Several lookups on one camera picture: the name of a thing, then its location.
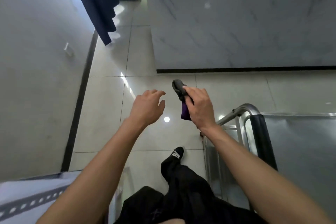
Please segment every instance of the floor tile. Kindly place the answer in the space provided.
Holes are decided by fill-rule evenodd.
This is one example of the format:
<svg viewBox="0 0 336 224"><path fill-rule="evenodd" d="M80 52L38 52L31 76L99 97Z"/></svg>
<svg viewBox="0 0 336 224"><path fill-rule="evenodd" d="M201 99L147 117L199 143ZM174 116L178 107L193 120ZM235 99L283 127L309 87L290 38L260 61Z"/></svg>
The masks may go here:
<svg viewBox="0 0 336 224"><path fill-rule="evenodd" d="M264 75L234 73L196 75L196 84L198 88L207 90L213 103L216 120L244 103L255 105L259 111L275 111Z"/></svg>
<svg viewBox="0 0 336 224"><path fill-rule="evenodd" d="M191 121L182 120L180 117L181 101L171 86L172 81L177 78L189 86L195 86L194 75L126 77L121 121L129 116L136 95L148 89L166 92L166 95L162 97L166 100L163 115L156 123L142 132L132 150L173 150L177 146L184 146L186 149L203 148L199 130Z"/></svg>
<svg viewBox="0 0 336 224"><path fill-rule="evenodd" d="M133 184L134 188L128 191L129 195L126 198L143 186L149 186L163 194L167 193L168 184L161 175L160 167L161 163L170 154L171 151L132 151L125 168L129 167L129 175L127 176L129 181L127 183ZM185 156L183 156L181 163L206 179L203 150L185 151Z"/></svg>
<svg viewBox="0 0 336 224"><path fill-rule="evenodd" d="M113 22L118 26L131 26L136 1L120 1L119 5L114 8L115 17Z"/></svg>
<svg viewBox="0 0 336 224"><path fill-rule="evenodd" d="M156 75L152 33L149 26L132 27L126 75Z"/></svg>
<svg viewBox="0 0 336 224"><path fill-rule="evenodd" d="M90 77L79 120L74 152L99 151L120 125L124 81Z"/></svg>
<svg viewBox="0 0 336 224"><path fill-rule="evenodd" d="M147 0L136 1L132 25L135 26L149 26L149 13Z"/></svg>
<svg viewBox="0 0 336 224"><path fill-rule="evenodd" d="M97 152L74 152L71 157L69 171L84 169L96 154Z"/></svg>
<svg viewBox="0 0 336 224"><path fill-rule="evenodd" d="M109 35L112 43L107 46L98 37L90 77L120 76L126 73L131 26L118 27L117 31Z"/></svg>
<svg viewBox="0 0 336 224"><path fill-rule="evenodd" d="M279 112L336 112L336 72L302 71L266 76Z"/></svg>

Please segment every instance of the hand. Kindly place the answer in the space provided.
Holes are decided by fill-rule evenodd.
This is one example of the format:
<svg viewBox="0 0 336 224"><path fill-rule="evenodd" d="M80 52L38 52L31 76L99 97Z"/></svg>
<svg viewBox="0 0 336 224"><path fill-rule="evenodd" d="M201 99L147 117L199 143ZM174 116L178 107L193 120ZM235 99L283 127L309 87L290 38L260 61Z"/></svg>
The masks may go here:
<svg viewBox="0 0 336 224"><path fill-rule="evenodd" d="M189 96L185 96L185 103L187 104L192 122L200 131L216 126L212 102L207 91L187 86L183 88L194 101L193 103Z"/></svg>
<svg viewBox="0 0 336 224"><path fill-rule="evenodd" d="M164 100L159 104L160 98L165 94L162 90L146 90L142 95L137 95L129 117L144 128L153 124L160 118L166 107Z"/></svg>

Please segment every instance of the wall switch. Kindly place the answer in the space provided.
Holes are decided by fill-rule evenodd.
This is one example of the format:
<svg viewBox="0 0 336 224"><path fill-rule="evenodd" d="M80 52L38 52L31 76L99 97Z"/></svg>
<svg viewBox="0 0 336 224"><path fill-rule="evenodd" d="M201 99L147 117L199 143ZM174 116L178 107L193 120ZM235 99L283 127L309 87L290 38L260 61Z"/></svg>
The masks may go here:
<svg viewBox="0 0 336 224"><path fill-rule="evenodd" d="M69 43L66 43L64 48L65 53L72 58L75 55L74 49L69 45Z"/></svg>

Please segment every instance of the pants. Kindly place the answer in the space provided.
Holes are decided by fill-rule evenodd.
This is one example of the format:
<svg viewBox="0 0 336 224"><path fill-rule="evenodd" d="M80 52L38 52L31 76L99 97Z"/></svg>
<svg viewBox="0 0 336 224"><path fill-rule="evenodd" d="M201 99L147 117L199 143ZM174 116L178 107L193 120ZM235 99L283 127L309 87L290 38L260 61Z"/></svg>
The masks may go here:
<svg viewBox="0 0 336 224"><path fill-rule="evenodd" d="M166 195L143 187L125 200L115 222L156 224L179 218L189 223L265 223L256 213L215 197L208 182L170 156L161 164L168 182Z"/></svg>

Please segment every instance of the forearm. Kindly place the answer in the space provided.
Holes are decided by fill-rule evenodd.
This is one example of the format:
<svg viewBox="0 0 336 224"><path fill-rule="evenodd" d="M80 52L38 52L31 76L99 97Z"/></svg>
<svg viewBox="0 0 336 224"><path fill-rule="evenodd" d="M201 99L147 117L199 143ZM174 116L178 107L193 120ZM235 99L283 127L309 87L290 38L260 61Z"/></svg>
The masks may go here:
<svg viewBox="0 0 336 224"><path fill-rule="evenodd" d="M269 223L331 223L324 211L277 171L232 139L220 126L206 129L258 214Z"/></svg>
<svg viewBox="0 0 336 224"><path fill-rule="evenodd" d="M143 129L142 124L126 119L37 223L97 222L111 202L128 155Z"/></svg>

